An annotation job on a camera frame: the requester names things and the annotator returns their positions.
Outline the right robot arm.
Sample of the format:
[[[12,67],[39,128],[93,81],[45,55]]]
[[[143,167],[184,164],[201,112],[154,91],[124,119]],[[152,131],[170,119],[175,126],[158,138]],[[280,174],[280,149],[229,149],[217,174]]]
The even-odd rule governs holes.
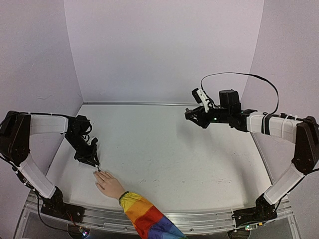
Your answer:
[[[212,123],[227,124],[254,136],[274,177],[272,186],[261,197],[267,205],[276,204],[305,176],[318,170],[319,123],[314,117],[244,110],[235,90],[220,91],[218,106],[203,89],[191,93],[199,106],[186,109],[187,120],[201,128]]]

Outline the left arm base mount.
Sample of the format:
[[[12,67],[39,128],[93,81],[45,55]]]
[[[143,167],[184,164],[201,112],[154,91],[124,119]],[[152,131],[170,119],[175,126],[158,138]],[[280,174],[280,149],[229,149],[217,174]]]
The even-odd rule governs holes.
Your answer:
[[[80,223],[83,220],[85,209],[82,206],[68,204],[63,201],[63,193],[55,187],[55,192],[51,198],[39,195],[42,200],[41,213],[55,218]]]

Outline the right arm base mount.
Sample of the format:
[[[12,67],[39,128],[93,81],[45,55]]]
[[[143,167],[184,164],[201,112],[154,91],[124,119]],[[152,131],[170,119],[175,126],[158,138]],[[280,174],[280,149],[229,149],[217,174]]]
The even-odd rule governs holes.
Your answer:
[[[277,209],[275,205],[268,203],[264,194],[256,199],[255,204],[256,206],[254,207],[239,209],[233,212],[232,219],[235,220],[237,229],[248,225],[264,223],[277,218]]]

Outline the mannequin hand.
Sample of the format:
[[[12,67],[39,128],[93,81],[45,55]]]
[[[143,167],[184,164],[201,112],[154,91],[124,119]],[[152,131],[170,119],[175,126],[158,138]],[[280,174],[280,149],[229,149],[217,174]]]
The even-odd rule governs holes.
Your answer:
[[[126,190],[120,182],[108,172],[96,171],[93,173],[96,187],[105,196],[118,200]]]

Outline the rainbow sleeve forearm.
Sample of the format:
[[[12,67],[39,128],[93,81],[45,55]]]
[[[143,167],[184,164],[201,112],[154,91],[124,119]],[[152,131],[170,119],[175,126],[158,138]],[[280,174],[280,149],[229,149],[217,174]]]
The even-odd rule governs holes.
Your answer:
[[[126,191],[119,204],[142,239],[185,239],[180,229],[147,199]]]

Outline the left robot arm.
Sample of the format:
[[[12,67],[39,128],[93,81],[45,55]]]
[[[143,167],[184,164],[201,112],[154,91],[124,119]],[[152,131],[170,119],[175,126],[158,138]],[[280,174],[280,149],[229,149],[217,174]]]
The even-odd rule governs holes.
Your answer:
[[[44,166],[49,165],[54,154],[48,151],[49,144],[44,140],[50,136],[58,142],[67,140],[75,160],[98,168],[98,139],[90,137],[91,131],[91,122],[83,115],[9,111],[0,123],[0,157],[12,166],[25,186],[50,199],[47,208],[61,218],[66,215],[67,206],[53,198],[58,188],[47,178]]]

